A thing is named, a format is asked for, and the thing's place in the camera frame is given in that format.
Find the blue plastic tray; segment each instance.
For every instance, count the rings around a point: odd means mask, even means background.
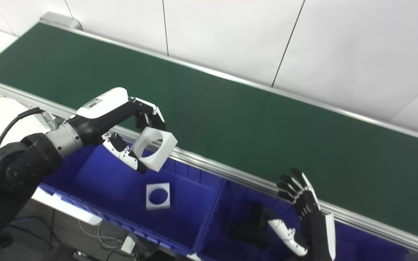
[[[146,184],[162,182],[171,185],[171,208],[146,210]],[[67,157],[41,187],[177,253],[197,252],[204,261],[283,261],[292,256],[270,228],[268,249],[227,235],[233,222],[249,219],[254,203],[269,206],[300,231],[299,218],[283,200],[171,159],[160,172],[139,174],[102,146]],[[336,261],[402,261],[406,253],[397,244],[341,223],[336,223],[336,237]]]
[[[171,208],[146,210],[146,185],[162,182],[170,183]],[[41,188],[186,255],[199,249],[224,182],[220,177],[171,159],[160,172],[148,170],[143,175],[98,146],[70,155]]]
[[[229,227],[233,222],[248,220],[254,203],[269,206],[286,223],[300,231],[300,220],[289,203],[242,185],[226,182],[198,256],[204,261],[283,261],[292,256],[293,253],[270,228],[272,243],[268,249],[260,249],[228,236]],[[336,261],[404,260],[406,249],[402,246],[347,225],[336,223],[336,236]]]

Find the white label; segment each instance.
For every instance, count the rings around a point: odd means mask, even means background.
[[[102,99],[99,99],[99,98],[94,98],[94,99],[92,99],[91,101],[87,102],[85,105],[83,105],[83,106],[82,106],[82,108],[85,108],[85,109],[91,109],[91,108],[93,108],[96,104],[98,104],[98,103],[100,103],[100,102],[102,102],[102,101],[103,101]]]

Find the black robotic arm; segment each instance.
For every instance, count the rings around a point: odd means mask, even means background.
[[[278,195],[293,204],[301,219],[302,233],[288,228],[282,220],[270,220],[269,224],[299,261],[333,261],[336,256],[333,213],[321,211],[314,188],[303,172],[292,168],[291,173],[293,177],[281,176],[277,186],[282,190]]]
[[[0,231],[30,200],[42,180],[55,172],[64,157],[86,145],[102,144],[109,129],[132,116],[141,130],[149,125],[165,130],[158,107],[129,97],[126,89],[117,87],[85,104],[58,129],[28,135],[20,142],[0,148]],[[139,166],[144,173],[146,167]]]

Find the white cable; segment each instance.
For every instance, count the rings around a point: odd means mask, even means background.
[[[113,237],[113,236],[99,236],[100,235],[100,229],[101,229],[101,225],[102,224],[103,223],[101,222],[98,225],[98,234],[95,235],[94,233],[90,233],[90,232],[86,231],[86,229],[83,228],[83,225],[82,225],[81,221],[78,220],[78,226],[83,231],[83,233],[85,233],[88,236],[91,236],[91,237],[94,237],[94,238],[98,238],[102,246],[104,246],[106,248],[112,248],[112,249],[116,249],[116,248],[121,247],[121,245],[123,244],[123,240],[121,240],[119,238],[116,238],[116,237]],[[119,242],[120,245],[118,245],[118,246],[108,245],[108,244],[104,243],[103,239],[106,239],[106,240],[115,240],[115,241]]]

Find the floor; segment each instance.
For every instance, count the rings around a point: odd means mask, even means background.
[[[20,212],[18,218],[26,216],[39,216],[50,223],[53,211],[54,210],[52,208],[31,200]],[[50,238],[49,230],[38,220],[21,220],[13,222],[13,224],[27,228],[45,239]],[[87,224],[83,224],[83,227],[91,233],[97,232],[97,227]],[[97,238],[86,235],[86,233],[80,229],[77,219],[62,212],[56,211],[54,215],[53,230],[61,242],[93,256],[98,260],[105,261],[110,253],[110,251],[104,250],[100,247],[101,243]],[[34,236],[13,228],[7,228],[5,231],[9,232],[13,236],[14,243],[0,252],[0,261],[41,261],[44,255],[49,251],[49,246]],[[123,240],[128,235],[128,231],[104,222],[104,224],[101,225],[101,235],[113,236]],[[110,245],[115,244],[113,241],[108,241],[107,243]],[[109,259],[109,261],[126,260],[132,259],[118,254],[112,255]]]

